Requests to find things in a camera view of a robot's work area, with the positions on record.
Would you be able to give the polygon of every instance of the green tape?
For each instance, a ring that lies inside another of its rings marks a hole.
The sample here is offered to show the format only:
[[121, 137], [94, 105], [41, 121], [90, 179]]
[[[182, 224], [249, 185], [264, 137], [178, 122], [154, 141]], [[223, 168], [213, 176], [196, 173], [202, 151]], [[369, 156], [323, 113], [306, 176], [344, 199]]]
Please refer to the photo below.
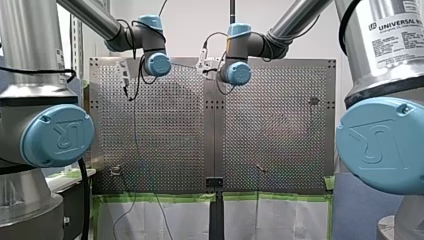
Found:
[[[215, 194], [184, 194], [184, 195], [169, 195], [157, 194], [161, 203], [202, 203], [214, 202]], [[112, 195], [97, 195], [94, 196], [101, 203], [129, 203], [133, 202], [157, 202], [156, 196], [153, 193], [125, 193]]]
[[334, 190], [335, 176], [324, 177], [325, 187], [328, 191]]
[[327, 238], [333, 240], [333, 195], [328, 195]]
[[[257, 198], [256, 192], [224, 193], [224, 201], [256, 200], [256, 198]], [[299, 195], [299, 194], [289, 194], [289, 193], [260, 192], [259, 198], [286, 200], [286, 201], [302, 201], [302, 202], [328, 202], [328, 195]]]
[[99, 221], [99, 210], [100, 210], [100, 201], [98, 198], [93, 197], [93, 239], [97, 240], [98, 235], [98, 221]]

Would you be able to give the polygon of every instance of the wire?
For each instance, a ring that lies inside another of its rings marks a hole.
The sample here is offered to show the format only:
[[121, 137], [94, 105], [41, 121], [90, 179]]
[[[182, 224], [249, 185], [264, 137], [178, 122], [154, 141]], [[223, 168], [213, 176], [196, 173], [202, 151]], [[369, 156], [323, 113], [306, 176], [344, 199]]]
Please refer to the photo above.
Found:
[[265, 175], [268, 171], [263, 169], [259, 164], [256, 164], [256, 206], [255, 206], [255, 240], [257, 239], [257, 228], [258, 228], [258, 214], [259, 214], [259, 185], [262, 180], [262, 175]]
[[144, 82], [144, 84], [147, 84], [147, 85], [152, 85], [153, 83], [155, 83], [156, 82], [156, 80], [158, 79], [158, 77], [155, 77], [151, 82], [147, 82], [146, 81], [146, 79], [144, 79], [144, 75], [143, 75], [143, 66], [144, 66], [144, 63], [146, 62], [146, 58], [144, 57], [144, 55], [143, 56], [141, 56], [141, 59], [140, 59], [140, 65], [139, 65], [139, 68], [138, 68], [138, 76], [137, 76], [137, 78], [138, 78], [138, 81], [140, 81], [140, 76], [141, 76], [141, 79], [143, 80], [143, 82]]
[[160, 8], [160, 11], [159, 11], [159, 17], [162, 15], [163, 9], [165, 8], [165, 5], [167, 2], [168, 0], [163, 1], [162, 7]]
[[[136, 105], [136, 101], [134, 100], [134, 108], [133, 108], [133, 122], [134, 122], [134, 130], [133, 130], [133, 131], [134, 131], [134, 143], [135, 143], [135, 147], [136, 147], [136, 151], [137, 151], [137, 156], [141, 156], [141, 154], [140, 154], [140, 148], [139, 148], [139, 146], [138, 146], [136, 106], [137, 106], [137, 105]], [[168, 231], [169, 238], [171, 238], [171, 240], [174, 240], [174, 238], [173, 238], [173, 236], [172, 236], [172, 233], [171, 233], [171, 230], [170, 230], [170, 228], [169, 228], [168, 219], [166, 218], [165, 210], [163, 209], [162, 204], [160, 203], [159, 197], [158, 197], [158, 195], [157, 195], [155, 192], [153, 193], [153, 195], [155, 196], [156, 201], [158, 202], [159, 208], [160, 208], [160, 210], [161, 210], [161, 212], [162, 212], [162, 216], [163, 216], [163, 218], [164, 218], [164, 220], [165, 220], [165, 226], [166, 226], [166, 229], [167, 229], [167, 231]]]
[[132, 25], [132, 26], [134, 26], [134, 23], [137, 23], [137, 24], [143, 25], [144, 27], [146, 27], [146, 28], [148, 28], [148, 29], [152, 30], [153, 32], [157, 33], [157, 34], [158, 34], [158, 35], [159, 35], [159, 36], [163, 39], [164, 43], [166, 43], [166, 38], [165, 38], [165, 36], [163, 35], [163, 33], [162, 33], [161, 31], [159, 31], [159, 30], [157, 30], [157, 29], [154, 29], [154, 28], [152, 28], [151, 26], [149, 26], [149, 25], [147, 25], [147, 24], [145, 24], [145, 23], [143, 23], [143, 22], [137, 21], [137, 20], [133, 20], [133, 21], [131, 21], [131, 25]]
[[[126, 184], [123, 176], [122, 176], [122, 181], [124, 182], [125, 188], [127, 188], [127, 184]], [[124, 212], [121, 216], [119, 216], [119, 218], [116, 219], [116, 221], [113, 223], [112, 232], [113, 232], [113, 238], [115, 240], [118, 240], [118, 238], [116, 237], [116, 225], [118, 224], [119, 221], [121, 221], [121, 219], [123, 219], [126, 215], [128, 215], [134, 209], [134, 205], [135, 205], [136, 200], [137, 200], [137, 194], [134, 193], [134, 198], [133, 198], [133, 201], [131, 203], [130, 209], [128, 209], [126, 212]]]
[[[133, 108], [133, 121], [134, 121], [134, 124], [133, 124], [133, 127], [134, 127], [134, 129], [133, 129], [133, 131], [134, 131], [134, 142], [135, 142], [135, 146], [136, 146], [136, 150], [137, 150], [137, 155], [139, 155], [139, 153], [140, 153], [140, 151], [139, 151], [139, 148], [138, 148], [138, 138], [137, 138], [137, 118], [136, 118], [136, 98], [134, 98], [134, 108]], [[124, 183], [124, 187], [126, 188], [126, 191], [128, 192], [128, 195], [130, 195], [130, 189], [129, 189], [129, 187], [128, 187], [128, 185], [126, 184], [126, 181], [125, 181], [125, 178], [124, 178], [124, 176], [123, 175], [121, 175], [122, 176], [122, 181], [123, 181], [123, 183]], [[118, 222], [122, 219], [122, 218], [124, 218], [126, 215], [128, 215], [132, 210], [133, 210], [133, 208], [134, 208], [134, 205], [135, 205], [135, 202], [136, 202], [136, 200], [137, 200], [137, 194], [136, 193], [134, 193], [134, 198], [133, 198], [133, 201], [132, 201], [132, 203], [131, 203], [131, 207], [130, 207], [130, 209], [128, 209], [127, 211], [125, 211], [121, 216], [119, 216], [119, 218], [113, 223], [113, 229], [112, 229], [112, 231], [113, 231], [113, 237], [114, 237], [114, 239], [115, 240], [117, 240], [117, 238], [116, 238], [116, 224], [118, 224]]]
[[342, 17], [342, 21], [340, 22], [340, 28], [339, 28], [339, 44], [340, 48], [342, 49], [343, 53], [347, 56], [346, 52], [346, 45], [344, 41], [345, 33], [347, 24], [349, 23], [350, 18], [352, 17], [353, 12], [356, 9], [356, 6], [361, 2], [361, 0], [353, 0], [349, 7], [346, 9], [346, 12], [344, 13]]
[[318, 20], [319, 20], [320, 16], [321, 16], [321, 15], [318, 15], [318, 16], [316, 17], [315, 21], [311, 24], [311, 26], [310, 26], [310, 27], [309, 27], [306, 31], [304, 31], [303, 33], [301, 33], [301, 34], [299, 34], [299, 35], [296, 35], [296, 36], [290, 37], [290, 38], [291, 38], [292, 40], [294, 40], [294, 39], [296, 39], [296, 38], [300, 38], [300, 37], [305, 36], [308, 32], [310, 32], [310, 31], [312, 30], [312, 28], [313, 28], [313, 27], [315, 27], [315, 25], [317, 24], [317, 22], [318, 22]]
[[[219, 69], [219, 67], [221, 66], [221, 63], [222, 63], [222, 61], [224, 60], [224, 57], [225, 57], [225, 55], [227, 54], [227, 52], [224, 52], [223, 54], [222, 54], [222, 56], [221, 56], [221, 59], [219, 60], [219, 62], [218, 62], [218, 66], [216, 67], [216, 69]], [[222, 95], [224, 95], [224, 96], [227, 96], [227, 95], [229, 95], [231, 92], [233, 92], [233, 90], [234, 90], [234, 88], [236, 88], [236, 86], [235, 85], [231, 85], [231, 86], [233, 86], [228, 92], [224, 92], [224, 91], [222, 91], [222, 89], [221, 89], [221, 87], [219, 86], [219, 81], [218, 80], [215, 80], [215, 82], [216, 82], [216, 87], [218, 88], [218, 90], [219, 90], [219, 92], [222, 94]]]
[[82, 227], [81, 240], [88, 240], [90, 230], [90, 184], [88, 182], [87, 167], [83, 159], [78, 160], [81, 171], [82, 185], [84, 189], [84, 220]]
[[206, 38], [206, 40], [205, 40], [205, 42], [203, 43], [203, 48], [208, 48], [208, 41], [209, 41], [209, 39], [211, 38], [211, 37], [213, 37], [213, 36], [216, 36], [216, 35], [222, 35], [222, 36], [228, 36], [228, 34], [225, 34], [225, 33], [223, 33], [223, 32], [214, 32], [214, 33], [212, 33], [212, 34], [210, 34], [207, 38]]
[[137, 48], [135, 47], [135, 35], [134, 35], [134, 31], [131, 28], [130, 24], [125, 20], [125, 19], [116, 19], [116, 21], [118, 22], [123, 22], [125, 23], [125, 25], [127, 25], [127, 29], [130, 32], [130, 36], [131, 36], [131, 43], [128, 40], [128, 35], [125, 32], [125, 41], [127, 42], [128, 46], [130, 46], [130, 48], [132, 49], [133, 52], [133, 59], [136, 59], [136, 55], [137, 55]]
[[166, 230], [169, 233], [169, 238], [171, 238], [171, 240], [174, 240], [174, 238], [172, 237], [172, 234], [171, 234], [171, 230], [170, 230], [169, 225], [168, 225], [168, 220], [166, 219], [165, 211], [163, 210], [162, 204], [159, 201], [159, 197], [156, 193], [153, 193], [153, 194], [156, 197], [156, 201], [158, 201], [160, 211], [162, 212], [163, 219], [165, 220], [165, 226], [166, 226]]
[[28, 69], [16, 69], [16, 68], [0, 67], [0, 70], [6, 71], [6, 72], [11, 72], [11, 73], [24, 74], [24, 75], [70, 73], [71, 76], [69, 76], [69, 78], [66, 80], [67, 83], [72, 82], [72, 80], [74, 80], [75, 77], [77, 76], [77, 73], [73, 69], [28, 70]]
[[184, 64], [180, 64], [180, 63], [171, 63], [172, 65], [175, 65], [175, 66], [180, 66], [180, 67], [185, 67], [185, 68], [190, 68], [190, 69], [196, 69], [197, 70], [197, 68], [195, 67], [195, 66], [189, 66], [189, 65], [184, 65]]

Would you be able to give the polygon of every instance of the pegboard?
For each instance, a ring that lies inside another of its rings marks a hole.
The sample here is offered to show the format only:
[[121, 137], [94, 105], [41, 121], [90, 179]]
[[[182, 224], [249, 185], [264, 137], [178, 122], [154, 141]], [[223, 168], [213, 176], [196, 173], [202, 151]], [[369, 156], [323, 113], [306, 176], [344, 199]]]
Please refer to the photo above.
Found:
[[224, 191], [324, 191], [333, 169], [333, 60], [252, 59], [251, 82], [224, 97], [192, 67], [197, 59], [176, 58], [170, 75], [140, 85], [136, 105], [122, 89], [122, 61], [134, 84], [137, 61], [90, 63], [91, 154], [101, 169], [94, 193], [205, 192], [208, 177], [222, 178]]
[[226, 99], [224, 190], [322, 192], [333, 174], [335, 61], [251, 65], [252, 81]]
[[[103, 165], [93, 191], [205, 191], [203, 78], [195, 69], [173, 66], [171, 74], [154, 84], [141, 83], [136, 101], [130, 102], [117, 64], [122, 61], [135, 77], [137, 63], [131, 59], [97, 58], [90, 66], [97, 130], [92, 161]], [[130, 97], [136, 88], [129, 87]], [[112, 176], [111, 168], [118, 166], [120, 175]]]

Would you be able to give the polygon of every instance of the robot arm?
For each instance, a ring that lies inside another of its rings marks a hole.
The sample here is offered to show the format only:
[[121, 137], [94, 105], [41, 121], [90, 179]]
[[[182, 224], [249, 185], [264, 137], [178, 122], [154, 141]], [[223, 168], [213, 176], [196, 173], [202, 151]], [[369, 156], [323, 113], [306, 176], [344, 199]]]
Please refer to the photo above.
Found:
[[[59, 3], [105, 39], [112, 51], [143, 48], [144, 70], [171, 70], [158, 16], [145, 15], [124, 28], [92, 0]], [[0, 1], [0, 33], [10, 69], [63, 69], [55, 0]], [[90, 116], [59, 74], [13, 74], [0, 92], [0, 168], [13, 164], [63, 167], [86, 152], [94, 137]]]
[[171, 61], [166, 55], [166, 39], [158, 16], [140, 16], [129, 28], [124, 28], [93, 0], [57, 2], [99, 34], [109, 50], [123, 52], [143, 48], [146, 59], [144, 69], [149, 75], [162, 77], [171, 71]]
[[248, 57], [284, 58], [293, 39], [332, 2], [332, 0], [297, 0], [266, 35], [254, 33], [250, 25], [234, 23], [229, 27], [225, 64], [219, 78], [240, 86], [251, 78]]

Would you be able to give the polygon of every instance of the white wall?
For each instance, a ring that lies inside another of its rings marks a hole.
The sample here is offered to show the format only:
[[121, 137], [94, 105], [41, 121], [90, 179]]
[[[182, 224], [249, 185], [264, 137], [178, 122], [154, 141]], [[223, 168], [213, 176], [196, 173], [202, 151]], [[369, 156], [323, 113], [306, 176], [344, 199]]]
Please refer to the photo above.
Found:
[[[239, 0], [236, 19], [252, 25], [254, 31], [266, 33], [287, 11], [294, 0]], [[157, 14], [162, 1], [111, 0], [111, 13], [117, 18], [133, 20], [143, 14]], [[229, 25], [228, 0], [169, 0], [162, 13], [167, 37], [167, 51], [172, 57], [198, 57], [205, 38], [215, 31], [226, 32]], [[351, 88], [348, 64], [338, 43], [339, 18], [334, 3], [322, 14], [316, 26], [291, 46], [288, 58], [337, 60], [336, 114], [344, 111], [343, 96]], [[209, 53], [221, 56], [225, 38], [216, 36], [209, 42]]]

